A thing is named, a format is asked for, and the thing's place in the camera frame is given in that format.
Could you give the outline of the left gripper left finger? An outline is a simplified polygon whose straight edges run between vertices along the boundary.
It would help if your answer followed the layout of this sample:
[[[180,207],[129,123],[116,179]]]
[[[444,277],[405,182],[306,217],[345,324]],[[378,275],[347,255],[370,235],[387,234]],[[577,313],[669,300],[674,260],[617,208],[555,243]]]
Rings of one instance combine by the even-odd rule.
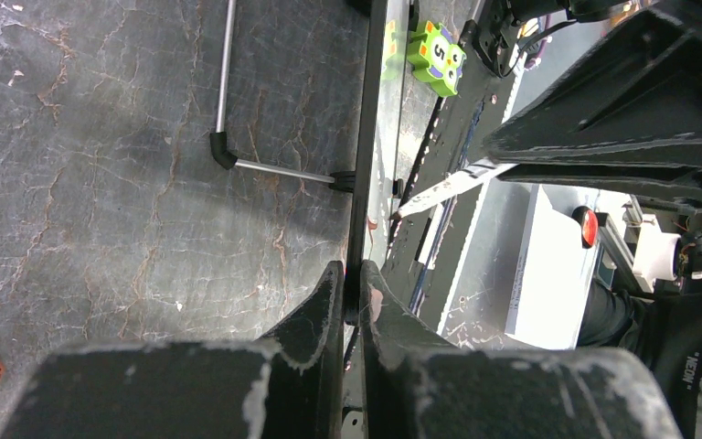
[[[336,438],[340,262],[257,339],[70,345],[28,381],[4,438]]]

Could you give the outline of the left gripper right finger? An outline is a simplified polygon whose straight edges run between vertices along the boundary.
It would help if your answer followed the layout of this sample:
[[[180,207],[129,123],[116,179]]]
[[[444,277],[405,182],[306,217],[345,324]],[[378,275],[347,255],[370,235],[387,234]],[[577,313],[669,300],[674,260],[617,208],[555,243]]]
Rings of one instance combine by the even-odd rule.
[[[652,374],[618,348],[463,350],[362,262],[359,325],[371,438],[677,438]]]

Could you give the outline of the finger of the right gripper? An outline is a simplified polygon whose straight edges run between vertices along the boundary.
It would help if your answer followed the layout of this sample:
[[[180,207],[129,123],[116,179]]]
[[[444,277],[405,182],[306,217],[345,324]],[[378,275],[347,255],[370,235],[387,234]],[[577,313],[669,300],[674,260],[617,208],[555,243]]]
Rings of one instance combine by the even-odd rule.
[[[599,40],[484,139],[511,180],[702,211],[702,1],[660,1]]]

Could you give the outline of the white whiteboard black frame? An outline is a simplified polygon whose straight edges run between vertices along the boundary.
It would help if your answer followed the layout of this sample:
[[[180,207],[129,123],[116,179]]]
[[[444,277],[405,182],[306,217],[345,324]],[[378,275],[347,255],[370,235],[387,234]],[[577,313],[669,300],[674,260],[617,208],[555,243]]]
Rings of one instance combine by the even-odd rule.
[[[385,260],[392,236],[389,217],[404,189],[396,176],[396,162],[406,73],[405,47],[410,31],[415,28],[419,4],[416,1],[351,2],[352,7],[369,16],[356,165],[352,171],[328,176],[240,159],[229,149],[225,116],[236,5],[230,1],[226,11],[216,127],[209,136],[211,155],[225,169],[248,168],[299,177],[351,194],[343,305],[344,320],[355,324],[360,314],[362,263],[370,260],[381,264]]]

